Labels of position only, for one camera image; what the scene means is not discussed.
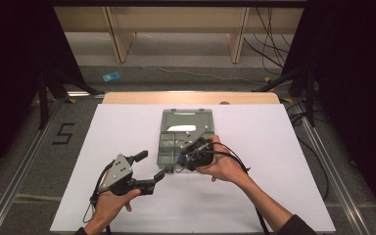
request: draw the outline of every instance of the person's left hand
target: person's left hand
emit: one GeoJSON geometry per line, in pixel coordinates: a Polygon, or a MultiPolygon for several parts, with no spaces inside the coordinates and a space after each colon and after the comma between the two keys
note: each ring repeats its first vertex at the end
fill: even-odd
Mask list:
{"type": "Polygon", "coordinates": [[[88,235],[100,234],[118,215],[121,208],[126,207],[128,212],[132,211],[130,201],[140,194],[139,189],[133,189],[123,196],[117,196],[111,191],[99,195],[96,204],[96,211],[84,231],[88,235]]]}

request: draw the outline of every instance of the gray floor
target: gray floor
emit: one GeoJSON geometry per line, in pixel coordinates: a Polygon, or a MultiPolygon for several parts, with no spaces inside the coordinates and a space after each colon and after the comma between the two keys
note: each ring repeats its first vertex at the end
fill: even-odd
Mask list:
{"type": "MultiPolygon", "coordinates": [[[[277,76],[262,68],[261,56],[247,45],[243,45],[241,63],[231,64],[225,37],[221,34],[138,33],[132,45],[132,54],[122,65],[115,62],[109,35],[72,33],[68,37],[87,83],[100,90],[249,91],[260,87],[265,77],[277,76]],[[163,70],[146,70],[141,66],[163,70]],[[104,82],[103,74],[113,71],[120,72],[121,78],[109,83],[104,82]]],[[[253,41],[257,48],[262,49],[252,35],[248,35],[247,39],[249,42],[253,41]]],[[[279,47],[287,49],[283,39],[276,37],[276,40],[279,47]]],[[[271,58],[276,59],[274,54],[270,54],[272,51],[266,52],[271,58]]],[[[280,72],[274,64],[269,62],[264,64],[269,70],[280,72]]],[[[287,98],[288,86],[289,84],[279,86],[274,92],[281,98],[287,98]]],[[[49,228],[53,217],[69,182],[95,109],[101,102],[101,99],[87,98],[61,105],[37,159],[0,228],[0,234],[51,234],[49,228]],[[57,135],[62,123],[74,123],[65,128],[65,132],[72,133],[72,138],[68,145],[54,145],[56,141],[66,140],[65,136],[57,135]]],[[[315,109],[322,111],[319,102],[316,102],[315,109]]],[[[350,156],[333,124],[322,112],[315,113],[315,116],[316,130],[360,209],[371,234],[376,234],[376,199],[357,168],[349,164],[350,156]]],[[[0,160],[0,195],[11,182],[33,141],[38,125],[39,108],[35,102],[32,102],[30,113],[11,150],[0,160]]],[[[309,143],[301,125],[296,126],[295,130],[299,137],[309,143]]],[[[324,195],[326,183],[319,163],[307,147],[302,146],[302,148],[319,193],[324,195]]],[[[332,187],[325,205],[335,222],[337,228],[335,234],[354,234],[332,187]]]]}

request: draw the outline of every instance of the white table surface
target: white table surface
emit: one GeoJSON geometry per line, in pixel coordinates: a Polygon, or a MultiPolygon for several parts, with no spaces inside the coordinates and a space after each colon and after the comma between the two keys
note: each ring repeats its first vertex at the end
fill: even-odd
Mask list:
{"type": "MultiPolygon", "coordinates": [[[[251,168],[250,176],[267,194],[315,231],[335,231],[283,105],[99,105],[51,231],[74,232],[85,225],[96,181],[119,153],[148,150],[148,158],[133,164],[133,177],[153,178],[159,171],[165,109],[211,109],[215,133],[251,168]]],[[[253,204],[240,189],[196,172],[167,174],[154,195],[137,197],[131,205],[132,212],[123,209],[112,222],[113,232],[262,231],[253,204]]]]}

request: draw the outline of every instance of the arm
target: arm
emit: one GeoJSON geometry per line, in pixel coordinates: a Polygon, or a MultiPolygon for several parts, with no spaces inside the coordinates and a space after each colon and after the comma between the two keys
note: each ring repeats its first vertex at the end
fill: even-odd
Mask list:
{"type": "Polygon", "coordinates": [[[84,228],[85,233],[87,235],[101,234],[118,215],[121,208],[126,207],[128,212],[132,211],[130,201],[139,194],[139,189],[129,191],[123,196],[117,196],[111,191],[100,194],[97,200],[96,211],[84,228]]]}
{"type": "MultiPolygon", "coordinates": [[[[211,141],[220,143],[219,137],[216,135],[211,138],[211,141]]],[[[219,144],[214,144],[213,148],[215,151],[229,153],[226,148],[219,144]]],[[[254,180],[229,157],[214,155],[210,165],[197,167],[197,171],[210,174],[212,182],[220,179],[237,185],[249,197],[275,233],[279,232],[292,217],[289,211],[264,193],[254,180]]]]}

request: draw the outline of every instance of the gray plastic case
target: gray plastic case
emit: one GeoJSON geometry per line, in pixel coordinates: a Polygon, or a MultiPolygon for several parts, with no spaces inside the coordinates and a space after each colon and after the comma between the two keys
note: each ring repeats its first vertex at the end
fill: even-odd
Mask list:
{"type": "Polygon", "coordinates": [[[204,129],[205,126],[207,130],[202,137],[214,135],[212,110],[164,110],[158,150],[159,168],[166,168],[167,172],[173,172],[181,151],[180,145],[187,138],[187,131],[204,129]]]}

